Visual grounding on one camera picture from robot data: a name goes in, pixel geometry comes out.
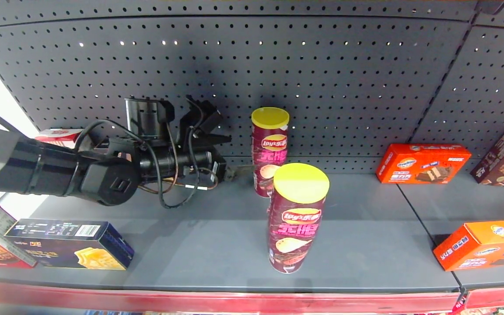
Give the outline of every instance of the red shelf edge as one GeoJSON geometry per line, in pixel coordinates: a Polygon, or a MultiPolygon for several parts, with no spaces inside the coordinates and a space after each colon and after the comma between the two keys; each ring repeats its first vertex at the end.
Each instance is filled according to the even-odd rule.
{"type": "Polygon", "coordinates": [[[504,287],[476,289],[468,292],[466,308],[504,307],[504,287]]]}
{"type": "Polygon", "coordinates": [[[424,313],[450,311],[460,293],[260,294],[89,290],[0,283],[0,303],[127,312],[424,313]]]}

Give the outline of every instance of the metal bracket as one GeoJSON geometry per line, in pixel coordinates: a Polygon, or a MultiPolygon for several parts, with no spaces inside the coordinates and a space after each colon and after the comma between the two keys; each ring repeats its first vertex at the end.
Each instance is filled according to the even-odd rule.
{"type": "Polygon", "coordinates": [[[504,8],[504,0],[479,0],[476,11],[484,14],[497,15],[504,8]]]}

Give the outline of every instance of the ovaltine logo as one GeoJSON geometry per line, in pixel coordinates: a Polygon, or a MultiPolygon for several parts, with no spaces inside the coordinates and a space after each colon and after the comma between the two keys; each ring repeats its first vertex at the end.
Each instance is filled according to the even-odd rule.
{"type": "Polygon", "coordinates": [[[417,162],[417,160],[414,159],[413,157],[408,157],[408,158],[400,161],[400,163],[398,163],[398,167],[401,169],[407,169],[407,168],[412,167],[413,164],[415,164],[416,162],[417,162]]]}
{"type": "Polygon", "coordinates": [[[314,208],[296,208],[284,211],[281,219],[288,224],[313,224],[320,219],[322,210],[314,208]]]}
{"type": "Polygon", "coordinates": [[[287,147],[287,136],[272,134],[262,140],[262,148],[270,151],[281,151],[287,147]]]}
{"type": "Polygon", "coordinates": [[[501,249],[501,248],[500,247],[490,247],[488,249],[484,249],[484,250],[482,250],[480,252],[474,253],[474,255],[475,256],[485,256],[485,255],[489,255],[491,253],[495,253],[499,249],[501,249]]]}
{"type": "Polygon", "coordinates": [[[492,225],[491,230],[500,237],[504,237],[504,227],[500,227],[498,225],[492,225]]]}

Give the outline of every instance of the lay's chip canister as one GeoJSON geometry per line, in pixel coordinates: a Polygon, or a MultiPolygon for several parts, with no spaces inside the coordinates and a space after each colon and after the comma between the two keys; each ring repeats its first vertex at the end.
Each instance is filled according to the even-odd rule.
{"type": "Polygon", "coordinates": [[[268,209],[269,261],[280,273],[297,271],[320,227],[330,180],[303,163],[280,167],[273,177],[268,209]]]}
{"type": "Polygon", "coordinates": [[[258,195],[269,198],[273,176],[287,158],[289,113],[276,107],[262,107],[252,112],[252,160],[254,188],[258,195]]]}

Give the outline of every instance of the robotic arm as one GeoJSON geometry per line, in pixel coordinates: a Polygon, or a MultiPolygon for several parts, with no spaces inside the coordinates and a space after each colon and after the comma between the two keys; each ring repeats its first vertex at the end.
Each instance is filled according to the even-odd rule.
{"type": "Polygon", "coordinates": [[[169,123],[174,107],[164,100],[126,98],[128,129],[111,120],[97,120],[68,149],[0,130],[0,191],[37,195],[75,196],[106,206],[119,205],[138,187],[160,196],[162,180],[182,178],[207,170],[222,181],[226,162],[213,145],[230,142],[228,136],[209,134],[222,116],[209,102],[187,98],[192,109],[180,120],[180,132],[172,141],[169,123]],[[110,138],[106,154],[78,151],[88,132],[102,123],[124,130],[129,137],[110,138]],[[159,191],[144,187],[158,182],[159,191]]]}

